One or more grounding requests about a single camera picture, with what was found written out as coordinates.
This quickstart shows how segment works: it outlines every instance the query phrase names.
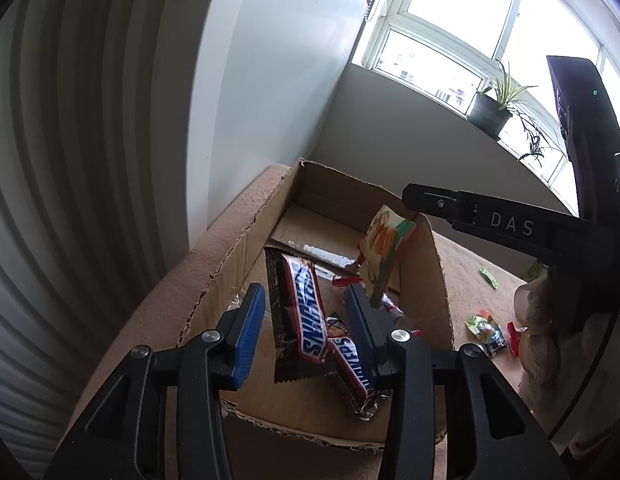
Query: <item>metal screw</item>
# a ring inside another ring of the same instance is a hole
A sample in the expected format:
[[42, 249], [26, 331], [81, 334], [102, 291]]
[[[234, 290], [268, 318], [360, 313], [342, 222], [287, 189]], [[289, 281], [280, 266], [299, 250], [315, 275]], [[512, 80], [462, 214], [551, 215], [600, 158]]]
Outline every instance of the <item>metal screw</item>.
[[146, 345], [137, 345], [130, 351], [130, 355], [135, 359], [142, 359], [148, 355], [149, 351]]
[[203, 334], [201, 334], [201, 338], [206, 343], [213, 343], [221, 339], [221, 334], [216, 330], [206, 330]]
[[481, 350], [478, 345], [474, 343], [466, 343], [464, 345], [464, 354], [468, 357], [477, 357], [483, 350]]
[[398, 341], [400, 343], [405, 343], [406, 341], [408, 341], [408, 339], [410, 339], [410, 332], [406, 332], [405, 330], [401, 330], [401, 329], [392, 330], [390, 337], [394, 339], [395, 341]]

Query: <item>window frame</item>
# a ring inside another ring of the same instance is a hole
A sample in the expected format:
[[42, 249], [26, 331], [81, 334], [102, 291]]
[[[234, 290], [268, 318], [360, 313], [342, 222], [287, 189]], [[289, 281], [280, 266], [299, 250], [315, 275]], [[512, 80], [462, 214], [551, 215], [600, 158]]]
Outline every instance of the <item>window frame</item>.
[[[366, 25], [372, 28], [372, 32], [370, 33], [367, 45], [361, 50], [362, 54], [359, 62], [361, 66], [405, 84], [405, 81], [395, 78], [391, 74], [376, 68], [381, 52], [386, 44], [386, 40], [388, 39], [388, 35], [391, 30], [394, 30], [399, 34], [403, 34], [412, 40], [432, 48], [436, 52], [439, 52], [440, 54], [443, 54], [444, 56], [455, 61], [463, 68], [466, 68], [470, 72], [473, 72], [477, 76], [481, 77], [482, 81], [478, 88], [479, 91], [485, 88], [490, 79], [495, 78], [500, 74], [499, 63], [497, 60], [501, 60], [503, 57], [508, 40], [510, 39], [514, 28], [521, 0], [511, 0], [510, 7], [506, 15], [506, 20], [504, 21], [504, 26], [501, 31], [499, 41], [497, 42], [495, 50], [492, 54], [492, 58], [488, 58], [485, 54], [479, 52], [470, 44], [467, 44], [465, 41], [457, 38], [453, 34], [450, 34], [446, 30], [437, 27], [437, 25], [427, 22], [423, 18], [408, 12], [410, 1], [411, 0], [383, 0], [380, 5], [376, 6], [375, 12], [369, 16], [368, 24]], [[588, 26], [588, 23], [586, 23], [584, 19], [582, 19], [575, 11], [576, 6], [571, 5], [567, 0], [558, 1], [579, 22], [592, 41], [597, 45], [599, 51], [596, 67], [599, 70], [599, 73], [602, 73], [604, 60], [607, 58], [620, 77], [620, 70], [618, 69], [619, 64], [615, 62], [615, 59], [606, 49], [604, 43], [595, 34], [593, 34], [591, 27]], [[414, 91], [427, 95], [432, 99], [436, 99], [437, 103], [449, 108], [454, 113], [465, 117], [463, 113], [447, 105], [445, 102], [437, 99], [436, 97], [430, 96], [427, 92], [420, 90], [414, 85], [410, 85], [410, 88]], [[554, 146], [564, 154], [563, 160], [557, 164], [549, 178], [542, 177], [541, 172], [535, 168], [535, 164], [531, 160], [524, 159], [522, 161], [522, 163], [529, 167], [542, 182], [552, 189], [552, 184], [567, 164], [566, 147], [560, 133], [559, 123], [554, 115], [548, 112], [548, 110], [546, 110], [530, 92], [523, 92], [522, 97], [527, 101], [527, 103], [529, 103], [529, 106], [523, 105], [522, 109], [530, 117], [532, 117], [547, 134], [551, 144], [554, 144]], [[504, 142], [500, 142], [500, 144], [515, 156], [519, 155]], [[576, 213], [574, 208], [567, 204], [565, 200], [561, 197], [559, 197], [559, 199], [568, 206], [568, 209], [570, 209], [573, 213]]]

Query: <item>white glove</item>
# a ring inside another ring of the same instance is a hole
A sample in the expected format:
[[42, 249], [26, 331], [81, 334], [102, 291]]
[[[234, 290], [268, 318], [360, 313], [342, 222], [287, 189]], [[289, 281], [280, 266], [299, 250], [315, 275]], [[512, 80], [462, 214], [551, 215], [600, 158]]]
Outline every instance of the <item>white glove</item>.
[[[524, 373], [519, 395], [549, 433], [568, 407], [593, 361], [610, 320], [593, 314], [583, 332], [552, 332], [547, 276], [521, 285], [514, 296], [517, 320], [528, 329], [519, 346]], [[555, 435], [559, 453], [570, 446], [575, 458], [596, 447], [620, 419], [620, 315], [606, 351], [581, 399]]]

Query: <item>black flower pot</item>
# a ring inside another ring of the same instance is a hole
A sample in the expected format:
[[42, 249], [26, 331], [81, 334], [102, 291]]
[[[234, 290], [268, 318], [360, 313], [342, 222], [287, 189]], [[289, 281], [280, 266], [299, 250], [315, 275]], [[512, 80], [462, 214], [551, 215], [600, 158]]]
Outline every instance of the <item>black flower pot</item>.
[[483, 130], [494, 140], [499, 140], [499, 134], [512, 114], [506, 109], [499, 110], [499, 103], [487, 95], [477, 94], [466, 119], [474, 126]]

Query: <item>snickers wrapper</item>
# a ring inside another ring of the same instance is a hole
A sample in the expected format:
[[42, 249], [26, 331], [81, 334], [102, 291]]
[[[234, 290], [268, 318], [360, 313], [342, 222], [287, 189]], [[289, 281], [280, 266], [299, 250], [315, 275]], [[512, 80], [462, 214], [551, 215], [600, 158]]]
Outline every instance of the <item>snickers wrapper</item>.
[[265, 248], [272, 329], [277, 349], [274, 381], [325, 376], [328, 336], [311, 260]]
[[361, 420], [370, 420], [390, 396], [389, 391], [370, 388], [359, 363], [357, 347], [348, 336], [345, 325], [337, 314], [326, 318], [328, 341], [334, 359], [334, 370], [328, 375]]

